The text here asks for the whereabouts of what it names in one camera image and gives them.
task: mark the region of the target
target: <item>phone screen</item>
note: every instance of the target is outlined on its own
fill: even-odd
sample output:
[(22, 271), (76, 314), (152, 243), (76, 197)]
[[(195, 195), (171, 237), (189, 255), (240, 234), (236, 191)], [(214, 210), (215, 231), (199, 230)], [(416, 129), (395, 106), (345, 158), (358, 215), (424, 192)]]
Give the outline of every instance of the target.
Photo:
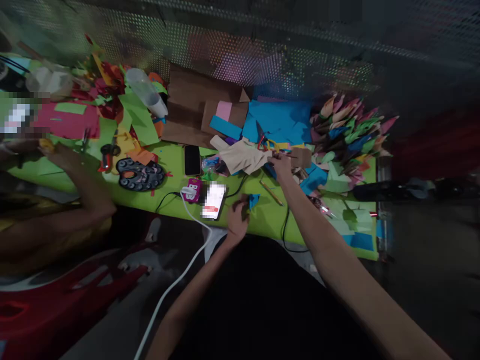
[(216, 220), (219, 217), (220, 209), (227, 186), (212, 181), (206, 191), (205, 204), (201, 208), (201, 217), (204, 219)]
[(185, 153), (185, 175), (196, 176), (202, 172), (200, 164), (200, 149), (198, 146), (187, 145)]

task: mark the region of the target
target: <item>person's left arm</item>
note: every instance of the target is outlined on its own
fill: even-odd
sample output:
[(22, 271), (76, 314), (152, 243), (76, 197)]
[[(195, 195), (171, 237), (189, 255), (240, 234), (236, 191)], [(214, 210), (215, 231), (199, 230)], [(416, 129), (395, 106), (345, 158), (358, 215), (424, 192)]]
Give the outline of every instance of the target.
[(242, 208), (239, 203), (228, 212), (228, 235), (206, 264), (190, 281), (173, 305), (168, 309), (148, 350), (146, 360), (168, 359), (185, 332), (186, 325), (209, 288), (215, 273), (219, 270), (232, 250), (244, 238), (248, 218), (242, 220)]

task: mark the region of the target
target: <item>pencil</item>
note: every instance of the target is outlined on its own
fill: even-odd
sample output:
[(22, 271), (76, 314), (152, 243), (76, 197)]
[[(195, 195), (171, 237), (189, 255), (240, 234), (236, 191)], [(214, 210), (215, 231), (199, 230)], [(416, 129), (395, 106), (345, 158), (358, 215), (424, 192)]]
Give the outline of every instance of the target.
[(265, 190), (268, 191), (268, 193), (272, 196), (272, 198), (276, 201), (276, 203), (280, 206), (283, 206), (284, 203), (280, 201), (280, 199), (277, 197), (277, 195), (274, 194), (272, 190), (269, 189), (267, 184), (265, 184), (262, 180), (260, 180), (260, 184), (265, 188)]

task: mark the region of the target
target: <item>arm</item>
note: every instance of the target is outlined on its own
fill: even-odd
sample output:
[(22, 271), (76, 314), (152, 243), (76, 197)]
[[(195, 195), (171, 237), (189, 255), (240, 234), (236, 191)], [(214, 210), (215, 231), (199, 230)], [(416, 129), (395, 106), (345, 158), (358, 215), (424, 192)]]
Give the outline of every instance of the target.
[(449, 359), (370, 276), (342, 236), (308, 200), (293, 180), (290, 158), (270, 160), (319, 273), (387, 358)]
[(242, 220), (242, 208), (244, 205), (245, 203), (240, 203), (230, 207), (228, 235), (225, 241), (190, 281), (170, 309), (168, 309), (153, 338), (146, 360), (168, 359), (174, 351), (185, 332), (189, 319), (197, 310), (202, 297), (210, 286), (215, 273), (247, 232), (249, 221), (248, 219)]
[(97, 184), (82, 166), (79, 154), (57, 144), (55, 153), (45, 153), (45, 156), (65, 170), (80, 194), (82, 207), (15, 223), (1, 233), (2, 256), (18, 255), (51, 239), (88, 228), (116, 211), (107, 190)]

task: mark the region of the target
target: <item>metal mesh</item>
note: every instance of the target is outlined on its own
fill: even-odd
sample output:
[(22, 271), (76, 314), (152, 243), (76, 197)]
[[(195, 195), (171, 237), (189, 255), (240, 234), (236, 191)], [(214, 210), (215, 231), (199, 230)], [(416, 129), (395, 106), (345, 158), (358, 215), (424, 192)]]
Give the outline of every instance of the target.
[(15, 0), (0, 10), (60, 64), (85, 59), (88, 33), (110, 62), (167, 80), (173, 62), (255, 96), (363, 95), (402, 115), (397, 135), (471, 101), (480, 84), (476, 0)]

